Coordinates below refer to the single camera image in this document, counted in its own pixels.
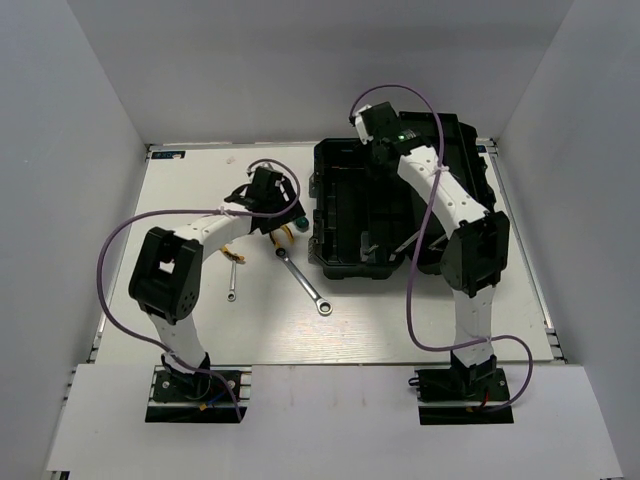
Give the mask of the yellow needle-nose pliers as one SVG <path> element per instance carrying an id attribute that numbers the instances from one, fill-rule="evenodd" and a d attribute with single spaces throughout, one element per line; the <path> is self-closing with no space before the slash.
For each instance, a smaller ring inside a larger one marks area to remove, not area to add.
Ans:
<path id="1" fill-rule="evenodd" d="M 276 249 L 288 248 L 295 243 L 295 237 L 288 225 L 283 225 L 278 229 L 271 231 L 268 236 Z"/>

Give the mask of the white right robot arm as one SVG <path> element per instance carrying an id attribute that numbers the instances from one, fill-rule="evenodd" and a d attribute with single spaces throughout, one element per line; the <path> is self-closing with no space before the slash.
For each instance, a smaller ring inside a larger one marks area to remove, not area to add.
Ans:
<path id="1" fill-rule="evenodd" d="M 455 303 L 455 340 L 451 349 L 453 390 L 472 399 L 484 391 L 496 369 L 491 344 L 492 303 L 506 268 L 510 222 L 492 212 L 459 183 L 444 164 L 444 132 L 436 124 L 439 142 L 428 144 L 404 130 L 397 119 L 355 120 L 364 144 L 372 147 L 373 164 L 387 167 L 426 202 L 430 218 L 440 222 L 447 245 L 440 271 Z"/>

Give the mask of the black plastic toolbox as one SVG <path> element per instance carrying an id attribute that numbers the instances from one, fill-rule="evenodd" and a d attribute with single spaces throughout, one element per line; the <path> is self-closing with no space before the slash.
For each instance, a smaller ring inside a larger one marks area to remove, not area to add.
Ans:
<path id="1" fill-rule="evenodd" d="M 433 115 L 401 111 L 404 129 L 420 133 L 437 146 Z M 474 126 L 459 121 L 455 114 L 439 114 L 445 136 L 444 164 L 470 195 L 490 211 L 496 196 L 486 178 L 487 162 L 478 153 Z M 394 259 L 393 252 L 416 234 L 426 203 L 399 178 L 375 177 L 366 170 L 370 146 L 356 138 L 326 138 L 313 151 L 313 173 L 309 196 L 315 200 L 308 261 L 319 266 L 331 280 L 345 278 L 389 278 L 411 259 L 413 240 Z M 439 262 L 447 239 L 437 218 L 430 218 L 421 246 L 418 269 L 439 275 Z"/>

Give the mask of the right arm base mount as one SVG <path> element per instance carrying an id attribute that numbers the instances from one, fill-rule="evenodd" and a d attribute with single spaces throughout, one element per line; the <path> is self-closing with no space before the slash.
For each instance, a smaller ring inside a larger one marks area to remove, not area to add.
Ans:
<path id="1" fill-rule="evenodd" d="M 514 423 L 512 407 L 492 409 L 510 399 L 506 375 L 491 376 L 465 387 L 452 368 L 419 369 L 407 381 L 418 399 L 422 426 L 506 425 Z"/>

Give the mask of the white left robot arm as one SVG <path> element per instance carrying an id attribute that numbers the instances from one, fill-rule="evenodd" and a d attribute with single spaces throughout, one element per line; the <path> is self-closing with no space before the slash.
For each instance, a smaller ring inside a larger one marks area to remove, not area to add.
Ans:
<path id="1" fill-rule="evenodd" d="M 256 162 L 247 175 L 249 181 L 214 210 L 198 211 L 197 220 L 174 229 L 150 229 L 129 282 L 129 296 L 163 344 L 163 364 L 178 373 L 177 387 L 191 399 L 205 396 L 212 378 L 193 319 L 205 261 L 236 239 L 268 234 L 305 214 L 301 185 L 291 170 Z"/>

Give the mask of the blue label left corner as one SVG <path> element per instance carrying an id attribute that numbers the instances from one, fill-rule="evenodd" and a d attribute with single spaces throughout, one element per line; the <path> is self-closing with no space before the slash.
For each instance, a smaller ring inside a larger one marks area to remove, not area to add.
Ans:
<path id="1" fill-rule="evenodd" d="M 185 151 L 154 151 L 151 158 L 156 159 L 183 159 L 186 155 Z"/>

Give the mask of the green stubby screwdriver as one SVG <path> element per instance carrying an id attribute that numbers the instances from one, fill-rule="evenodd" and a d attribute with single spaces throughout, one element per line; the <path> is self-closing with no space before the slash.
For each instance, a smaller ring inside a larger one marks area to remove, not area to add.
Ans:
<path id="1" fill-rule="evenodd" d="M 309 221 L 306 217 L 300 217 L 295 220 L 295 226 L 299 231 L 307 231 L 309 229 Z"/>

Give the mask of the small combination wrench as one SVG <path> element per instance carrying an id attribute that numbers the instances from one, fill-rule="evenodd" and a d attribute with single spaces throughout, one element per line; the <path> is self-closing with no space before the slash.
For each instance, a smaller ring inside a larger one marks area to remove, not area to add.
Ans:
<path id="1" fill-rule="evenodd" d="M 237 282 L 237 263 L 231 263 L 229 289 L 227 292 L 227 300 L 234 302 L 236 300 L 236 282 Z"/>

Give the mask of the large ratcheting wrench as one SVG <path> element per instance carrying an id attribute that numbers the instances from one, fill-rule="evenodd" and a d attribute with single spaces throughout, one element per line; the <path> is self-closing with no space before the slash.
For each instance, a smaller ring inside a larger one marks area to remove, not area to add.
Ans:
<path id="1" fill-rule="evenodd" d="M 304 276 L 300 269 L 291 260 L 287 250 L 282 247 L 278 247 L 275 250 L 275 255 L 286 266 L 295 280 L 301 285 L 307 295 L 311 298 L 318 314 L 324 317 L 331 315 L 333 313 L 332 304 L 314 288 L 310 281 Z"/>

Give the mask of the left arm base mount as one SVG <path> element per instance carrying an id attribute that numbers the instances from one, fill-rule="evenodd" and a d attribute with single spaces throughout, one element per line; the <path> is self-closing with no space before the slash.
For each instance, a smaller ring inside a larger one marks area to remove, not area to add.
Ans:
<path id="1" fill-rule="evenodd" d="M 214 368 L 226 385 L 211 376 L 192 379 L 156 366 L 145 413 L 148 424 L 239 424 L 250 401 L 251 368 Z"/>

